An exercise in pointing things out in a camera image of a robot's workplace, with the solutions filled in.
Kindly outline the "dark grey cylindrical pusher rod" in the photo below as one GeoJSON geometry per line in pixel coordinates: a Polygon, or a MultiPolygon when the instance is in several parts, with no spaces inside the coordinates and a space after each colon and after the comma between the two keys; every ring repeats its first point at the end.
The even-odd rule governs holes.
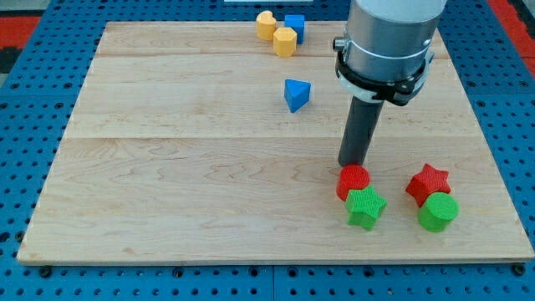
{"type": "Polygon", "coordinates": [[[383,104],[381,100],[370,103],[352,98],[339,150],[341,166],[364,163],[383,104]]]}

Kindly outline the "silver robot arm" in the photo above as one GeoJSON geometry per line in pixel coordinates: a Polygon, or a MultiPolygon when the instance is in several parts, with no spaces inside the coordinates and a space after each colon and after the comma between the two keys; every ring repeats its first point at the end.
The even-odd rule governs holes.
{"type": "Polygon", "coordinates": [[[339,150],[341,166],[364,163],[384,103],[404,106],[419,94],[444,0],[353,0],[333,41],[335,73],[352,96],[339,150]]]}

